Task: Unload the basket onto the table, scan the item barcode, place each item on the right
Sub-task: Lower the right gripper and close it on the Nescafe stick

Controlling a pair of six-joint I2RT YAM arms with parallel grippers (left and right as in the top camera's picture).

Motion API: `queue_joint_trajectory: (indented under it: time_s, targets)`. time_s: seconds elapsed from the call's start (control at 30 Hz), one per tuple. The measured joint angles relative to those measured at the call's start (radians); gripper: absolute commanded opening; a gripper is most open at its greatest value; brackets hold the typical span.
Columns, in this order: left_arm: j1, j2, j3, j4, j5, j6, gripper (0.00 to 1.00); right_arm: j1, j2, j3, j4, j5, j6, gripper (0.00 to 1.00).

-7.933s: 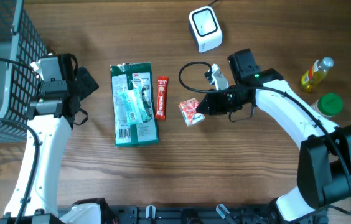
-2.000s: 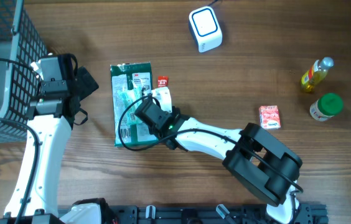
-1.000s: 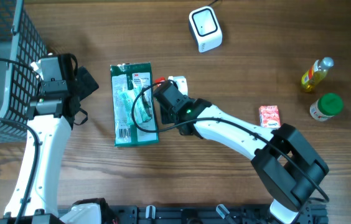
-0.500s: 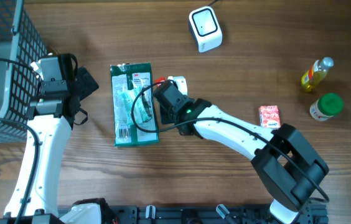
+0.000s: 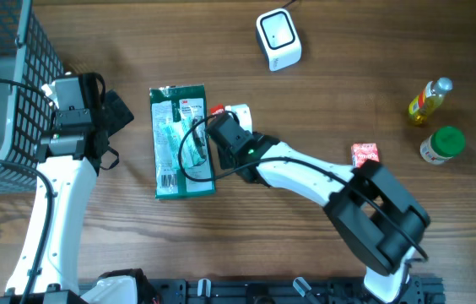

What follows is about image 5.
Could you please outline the mint green wipes pack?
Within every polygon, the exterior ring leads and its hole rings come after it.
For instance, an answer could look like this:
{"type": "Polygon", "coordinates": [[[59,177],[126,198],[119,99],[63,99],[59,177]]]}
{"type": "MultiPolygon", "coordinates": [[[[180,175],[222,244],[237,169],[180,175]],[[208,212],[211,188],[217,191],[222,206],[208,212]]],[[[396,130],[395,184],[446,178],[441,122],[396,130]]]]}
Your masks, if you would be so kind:
{"type": "MultiPolygon", "coordinates": [[[[172,168],[179,170],[178,164],[178,150],[187,131],[191,129],[193,120],[190,117],[182,118],[179,122],[161,123],[160,130],[166,137],[170,148],[170,155],[172,158],[172,168]]],[[[182,146],[181,162],[184,168],[193,168],[200,166],[206,161],[206,155],[203,151],[202,144],[197,144],[194,138],[195,133],[191,133],[182,146]]]]}

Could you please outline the red Nescafe stick sachet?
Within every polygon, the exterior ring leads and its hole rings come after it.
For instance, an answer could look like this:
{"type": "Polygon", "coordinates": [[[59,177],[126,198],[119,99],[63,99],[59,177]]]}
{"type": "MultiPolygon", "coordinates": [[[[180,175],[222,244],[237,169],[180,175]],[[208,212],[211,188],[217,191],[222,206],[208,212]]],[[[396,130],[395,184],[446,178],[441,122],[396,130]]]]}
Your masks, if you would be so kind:
{"type": "Polygon", "coordinates": [[[211,115],[220,115],[224,112],[225,112],[225,108],[221,104],[210,108],[210,114],[211,115]]]}

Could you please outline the green 3M sponge package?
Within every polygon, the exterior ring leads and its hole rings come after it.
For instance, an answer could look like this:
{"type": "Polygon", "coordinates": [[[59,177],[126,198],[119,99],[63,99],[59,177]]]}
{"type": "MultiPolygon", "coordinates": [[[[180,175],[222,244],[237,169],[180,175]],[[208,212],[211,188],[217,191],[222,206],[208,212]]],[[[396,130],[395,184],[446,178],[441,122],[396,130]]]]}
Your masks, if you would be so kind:
{"type": "Polygon", "coordinates": [[[215,193],[204,126],[187,131],[207,114],[202,84],[149,90],[154,137],[155,197],[174,199],[215,193]]]}

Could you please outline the red tissue pack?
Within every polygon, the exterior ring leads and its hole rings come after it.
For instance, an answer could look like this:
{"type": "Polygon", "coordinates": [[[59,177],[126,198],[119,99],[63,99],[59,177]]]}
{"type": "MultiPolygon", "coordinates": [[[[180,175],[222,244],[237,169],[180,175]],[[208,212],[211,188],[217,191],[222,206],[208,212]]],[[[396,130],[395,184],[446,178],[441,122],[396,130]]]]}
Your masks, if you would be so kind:
{"type": "Polygon", "coordinates": [[[361,167],[367,160],[380,161],[375,143],[353,144],[351,146],[351,158],[354,167],[361,167]]]}

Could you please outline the yellow oil bottle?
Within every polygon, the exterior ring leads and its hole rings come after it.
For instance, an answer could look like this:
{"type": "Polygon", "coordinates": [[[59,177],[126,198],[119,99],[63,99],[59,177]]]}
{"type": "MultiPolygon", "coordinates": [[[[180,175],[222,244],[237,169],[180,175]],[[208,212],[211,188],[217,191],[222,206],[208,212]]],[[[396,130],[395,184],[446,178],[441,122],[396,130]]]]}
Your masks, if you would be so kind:
{"type": "Polygon", "coordinates": [[[423,124],[442,104],[446,95],[453,89],[452,81],[447,77],[430,81],[408,106],[408,118],[413,125],[423,124]]]}

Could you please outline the green lid white jar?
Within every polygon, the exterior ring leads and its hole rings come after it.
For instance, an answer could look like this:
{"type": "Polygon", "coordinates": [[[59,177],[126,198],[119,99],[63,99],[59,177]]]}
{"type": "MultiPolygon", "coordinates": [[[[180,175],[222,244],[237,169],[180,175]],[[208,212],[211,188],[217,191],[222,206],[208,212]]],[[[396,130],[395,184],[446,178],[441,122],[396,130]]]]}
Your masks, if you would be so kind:
{"type": "Polygon", "coordinates": [[[463,132],[455,127],[439,128],[419,147],[422,158],[432,165],[441,165],[460,155],[466,147],[463,132]]]}

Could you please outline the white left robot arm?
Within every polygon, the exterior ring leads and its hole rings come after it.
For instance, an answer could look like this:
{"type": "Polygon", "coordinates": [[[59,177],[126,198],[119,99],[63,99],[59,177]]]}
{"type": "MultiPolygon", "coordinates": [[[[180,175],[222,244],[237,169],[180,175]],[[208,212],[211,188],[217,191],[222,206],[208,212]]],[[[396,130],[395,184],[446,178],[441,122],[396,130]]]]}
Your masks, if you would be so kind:
{"type": "Polygon", "coordinates": [[[89,197],[103,170],[109,138],[134,116],[98,73],[65,75],[43,87],[56,105],[35,146],[37,190],[19,261],[5,293],[51,287],[77,292],[78,250],[89,197]]]}

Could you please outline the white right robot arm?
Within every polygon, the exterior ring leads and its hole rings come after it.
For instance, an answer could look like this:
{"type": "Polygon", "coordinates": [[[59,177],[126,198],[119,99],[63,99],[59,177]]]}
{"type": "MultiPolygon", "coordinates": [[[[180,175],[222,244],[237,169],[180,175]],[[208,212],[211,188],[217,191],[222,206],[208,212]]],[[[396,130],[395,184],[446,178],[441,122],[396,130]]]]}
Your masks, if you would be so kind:
{"type": "Polygon", "coordinates": [[[212,134],[224,166],[246,182],[290,190],[320,205],[351,252],[366,266],[364,286],[376,300],[403,296],[408,270],[430,217],[381,163],[337,165],[304,155],[274,137],[212,134]]]}

